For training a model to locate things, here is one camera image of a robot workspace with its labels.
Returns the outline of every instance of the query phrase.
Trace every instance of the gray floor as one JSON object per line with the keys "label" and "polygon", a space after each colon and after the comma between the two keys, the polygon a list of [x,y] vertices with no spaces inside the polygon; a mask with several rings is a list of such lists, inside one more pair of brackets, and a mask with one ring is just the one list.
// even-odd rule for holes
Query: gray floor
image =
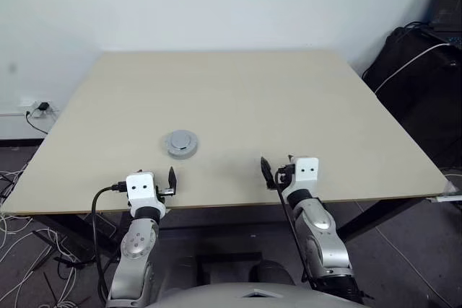
{"label": "gray floor", "polygon": [[[33,155],[35,148],[0,148],[0,170],[18,170]],[[460,187],[462,180],[454,177]],[[361,203],[367,208],[371,203]],[[359,213],[355,203],[329,203],[329,211],[338,225],[342,225]],[[208,208],[171,211],[162,226],[212,225],[231,222],[282,221],[280,206],[255,206],[239,208]],[[18,229],[23,221],[12,221],[10,229]],[[16,239],[31,229],[41,227],[32,223],[18,235],[9,235],[0,257]],[[422,202],[380,226],[380,230],[414,264],[429,283],[453,307],[462,304],[462,213],[449,203]],[[446,307],[416,275],[402,257],[375,231],[347,243],[359,287],[375,300],[367,299],[370,307]],[[20,242],[0,263],[0,297],[15,286],[25,274],[31,262],[45,245],[34,236]],[[296,248],[287,231],[256,232],[221,238],[198,239],[187,234],[180,239],[163,239],[160,255],[155,265],[157,284],[162,280],[169,264],[175,259],[195,254],[216,252],[261,251],[268,260],[280,262],[290,272],[298,285],[302,274]],[[217,281],[244,281],[251,263],[224,264]],[[112,276],[114,266],[108,271]],[[49,260],[34,273],[22,287],[18,307],[37,307],[51,304],[53,298],[47,289],[43,272],[47,273],[55,291],[61,291],[64,281],[56,275],[56,263]],[[78,303],[88,298],[80,307],[98,307],[95,267],[87,267],[78,274],[77,284],[70,299]],[[14,294],[0,303],[0,307],[13,307]]]}

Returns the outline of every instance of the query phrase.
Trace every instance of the wooden table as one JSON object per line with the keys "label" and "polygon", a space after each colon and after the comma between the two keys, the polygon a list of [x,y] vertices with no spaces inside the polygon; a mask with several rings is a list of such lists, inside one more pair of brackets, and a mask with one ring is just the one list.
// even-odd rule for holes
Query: wooden table
{"label": "wooden table", "polygon": [[[199,138],[190,159],[169,157],[177,129]],[[448,181],[348,64],[300,53],[105,53],[75,92],[12,195],[8,214],[75,214],[94,194],[143,169],[167,207],[278,203],[260,171],[287,155],[320,160],[324,202],[433,196]],[[101,211],[127,209],[106,193]]]}

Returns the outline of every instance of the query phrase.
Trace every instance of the table leg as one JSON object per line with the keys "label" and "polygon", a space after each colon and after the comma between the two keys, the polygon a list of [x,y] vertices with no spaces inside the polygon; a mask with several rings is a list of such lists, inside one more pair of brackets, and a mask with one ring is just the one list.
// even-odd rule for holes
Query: table leg
{"label": "table leg", "polygon": [[344,241],[348,242],[355,237],[371,230],[384,221],[387,221],[402,211],[419,203],[424,198],[400,198],[396,200],[380,200],[375,205],[369,207],[359,216],[352,219],[339,229],[337,234]]}
{"label": "table leg", "polygon": [[[37,214],[33,218],[50,229],[78,242],[89,254],[94,253],[92,225],[76,214]],[[111,256],[119,245],[102,232],[98,231],[97,233],[101,253]]]}

